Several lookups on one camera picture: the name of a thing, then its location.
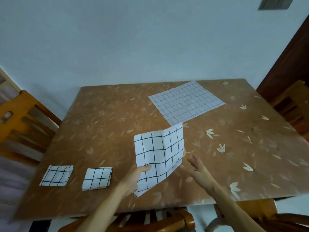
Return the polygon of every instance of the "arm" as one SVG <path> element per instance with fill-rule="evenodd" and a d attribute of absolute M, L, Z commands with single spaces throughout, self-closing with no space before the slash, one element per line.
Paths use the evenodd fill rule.
<path fill-rule="evenodd" d="M 132 168 L 110 195 L 83 221 L 75 232 L 105 231 L 121 200 L 136 188 L 141 173 L 148 171 L 150 168 L 151 165 Z"/>
<path fill-rule="evenodd" d="M 196 183 L 206 190 L 207 194 L 214 198 L 220 212 L 225 216 L 226 221 L 235 232 L 265 232 L 230 198 L 198 157 L 193 155 L 191 158 L 188 158 L 188 161 L 195 170 L 188 169 L 183 165 L 180 165 L 180 167 L 193 177 Z"/>

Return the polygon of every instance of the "table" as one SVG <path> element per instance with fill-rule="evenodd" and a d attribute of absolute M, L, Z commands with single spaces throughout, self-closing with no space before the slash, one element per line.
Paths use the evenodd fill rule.
<path fill-rule="evenodd" d="M 60 125 L 15 219 L 89 214 L 135 163 L 133 136 L 170 125 L 148 96 L 185 82 L 92 86 L 80 89 Z M 183 124 L 186 158 L 199 156 L 235 200 L 309 192 L 308 143 L 245 79 L 198 81 L 226 104 Z M 214 134 L 207 135 L 212 129 Z M 219 152 L 219 144 L 225 152 Z M 39 183 L 49 165 L 74 165 L 65 187 Z M 87 168 L 112 166 L 107 189 L 82 191 Z M 139 198 L 126 197 L 118 212 L 213 203 L 181 169 Z"/>

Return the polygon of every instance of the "left hand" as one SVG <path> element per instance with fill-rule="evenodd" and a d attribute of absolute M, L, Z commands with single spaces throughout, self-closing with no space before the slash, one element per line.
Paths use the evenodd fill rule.
<path fill-rule="evenodd" d="M 137 187 L 137 181 L 141 177 L 142 172 L 146 172 L 151 169 L 151 165 L 135 167 L 132 166 L 127 175 L 120 181 L 119 185 L 124 187 L 124 196 L 132 193 Z"/>

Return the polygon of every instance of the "wall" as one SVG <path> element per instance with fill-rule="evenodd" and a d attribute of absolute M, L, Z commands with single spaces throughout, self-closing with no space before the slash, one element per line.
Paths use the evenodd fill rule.
<path fill-rule="evenodd" d="M 309 0 L 0 0 L 0 66 L 61 119 L 81 86 L 246 78 L 260 84 Z"/>

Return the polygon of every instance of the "white grid cloth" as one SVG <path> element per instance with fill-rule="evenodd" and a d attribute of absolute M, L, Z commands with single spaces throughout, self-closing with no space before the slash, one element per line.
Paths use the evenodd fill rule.
<path fill-rule="evenodd" d="M 89 168 L 86 171 L 82 190 L 107 188 L 111 182 L 112 167 Z"/>
<path fill-rule="evenodd" d="M 136 164 L 138 167 L 151 164 L 142 172 L 133 192 L 139 197 L 164 179 L 182 162 L 184 140 L 182 123 L 163 131 L 153 131 L 134 136 Z"/>
<path fill-rule="evenodd" d="M 64 187 L 67 184 L 72 171 L 73 165 L 50 165 L 40 182 L 40 186 Z"/>
<path fill-rule="evenodd" d="M 196 81 L 149 96 L 170 125 L 185 122 L 224 105 Z"/>

